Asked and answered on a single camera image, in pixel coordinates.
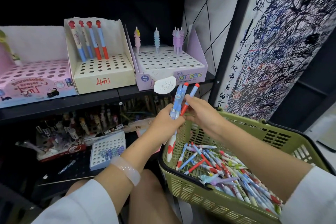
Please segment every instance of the bracelet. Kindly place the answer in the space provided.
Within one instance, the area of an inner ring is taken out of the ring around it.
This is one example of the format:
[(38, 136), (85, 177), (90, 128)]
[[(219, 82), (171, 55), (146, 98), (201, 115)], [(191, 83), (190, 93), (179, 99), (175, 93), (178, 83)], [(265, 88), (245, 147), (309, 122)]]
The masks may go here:
[(125, 173), (128, 179), (136, 186), (140, 181), (139, 172), (134, 169), (126, 160), (120, 156), (115, 156), (111, 159), (110, 164), (115, 165), (121, 171)]

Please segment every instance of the leg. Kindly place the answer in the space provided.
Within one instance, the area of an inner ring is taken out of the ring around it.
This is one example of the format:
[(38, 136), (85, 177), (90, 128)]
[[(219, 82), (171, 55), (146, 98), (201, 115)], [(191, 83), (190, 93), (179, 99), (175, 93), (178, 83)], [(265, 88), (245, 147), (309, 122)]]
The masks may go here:
[(71, 187), (69, 188), (69, 190), (67, 191), (67, 193), (65, 194), (65, 196), (67, 196), (70, 193), (74, 192), (76, 189), (79, 189), (84, 184), (86, 184), (88, 181), (89, 180), (79, 180), (79, 181), (75, 182), (73, 185), (71, 185)]
[(169, 205), (156, 176), (145, 169), (133, 188), (129, 204), (129, 224), (181, 223)]

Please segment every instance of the green plastic basket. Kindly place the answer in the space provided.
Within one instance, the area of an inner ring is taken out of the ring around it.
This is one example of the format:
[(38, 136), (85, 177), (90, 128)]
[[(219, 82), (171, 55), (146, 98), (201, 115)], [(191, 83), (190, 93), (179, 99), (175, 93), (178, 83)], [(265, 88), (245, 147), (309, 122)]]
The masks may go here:
[[(219, 109), (219, 113), (256, 138), (335, 175), (335, 171), (325, 160), (312, 140), (301, 132), (271, 124), (265, 120), (256, 121), (223, 112), (222, 109)], [(167, 144), (165, 147), (161, 147), (159, 156), (161, 171), (165, 176), (170, 192), (175, 197), (190, 204), (199, 205), (208, 212), (231, 223), (280, 223), (279, 218), (259, 207), (255, 207), (220, 192), (212, 185), (204, 186), (201, 184), (196, 177), (206, 173), (203, 168), (199, 167), (195, 169), (190, 175), (185, 175), (181, 171), (175, 171), (183, 146), (187, 142), (216, 145), (219, 149), (225, 149), (220, 142), (211, 139), (198, 125), (186, 121), (183, 127), (180, 128), (179, 135), (176, 138), (173, 156), (170, 162), (167, 162)], [(191, 153), (186, 151), (183, 162), (186, 161), (190, 155)], [(184, 167), (183, 171), (188, 170), (190, 167), (191, 165), (188, 164)]]

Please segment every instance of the white paper tag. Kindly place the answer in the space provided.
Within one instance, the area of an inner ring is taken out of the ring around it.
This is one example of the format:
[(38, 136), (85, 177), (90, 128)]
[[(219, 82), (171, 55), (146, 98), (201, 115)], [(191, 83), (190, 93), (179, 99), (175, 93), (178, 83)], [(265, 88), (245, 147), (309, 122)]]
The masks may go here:
[(174, 76), (170, 76), (161, 80), (157, 80), (154, 84), (154, 92), (157, 94), (168, 94), (170, 93), (176, 86), (176, 78)]

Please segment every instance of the pink display box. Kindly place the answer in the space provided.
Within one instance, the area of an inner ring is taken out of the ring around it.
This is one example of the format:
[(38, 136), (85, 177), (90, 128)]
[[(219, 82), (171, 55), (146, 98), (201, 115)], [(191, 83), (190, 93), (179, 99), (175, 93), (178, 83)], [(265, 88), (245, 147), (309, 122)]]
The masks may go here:
[[(57, 54), (59, 54), (58, 57), (66, 57), (67, 53), (63, 53), (64, 48), (61, 47), (62, 44), (65, 46), (65, 38), (58, 34), (63, 30), (56, 31), (55, 28), (44, 27), (42, 32), (37, 34), (37, 31), (32, 29), (33, 36), (31, 36), (28, 32), (20, 32), (20, 28), (13, 28), (5, 28), (5, 32), (9, 32), (9, 40), (15, 39), (11, 44), (19, 50), (23, 59), (21, 66), (15, 65), (10, 53), (6, 52), (0, 43), (0, 108), (77, 95), (67, 59), (36, 61), (42, 60), (41, 57), (47, 59)], [(46, 32), (53, 33), (53, 38), (46, 36), (47, 39), (41, 39), (41, 35), (46, 35)], [(45, 52), (44, 50), (48, 50), (45, 48), (48, 39), (57, 39), (58, 43), (55, 47), (51, 47), (50, 52)]]
[(145, 74), (145, 73), (140, 72), (139, 66), (137, 64), (137, 59), (134, 55), (133, 48), (132, 48), (126, 27), (125, 27), (125, 31), (126, 31), (128, 46), (131, 51), (132, 60), (134, 64), (136, 84), (139, 90), (153, 89), (154, 82), (156, 80), (163, 79), (169, 76), (174, 76), (176, 78), (176, 85), (180, 85), (185, 82), (188, 82), (189, 84), (191, 84), (191, 83), (205, 81), (205, 76), (208, 70), (208, 64), (205, 59), (200, 41), (194, 29), (190, 32), (188, 46), (187, 46), (187, 53), (191, 57), (195, 58), (196, 60), (204, 64), (204, 67), (195, 67), (192, 69), (181, 69), (181, 70), (170, 69), (170, 68), (158, 69), (156, 74)]

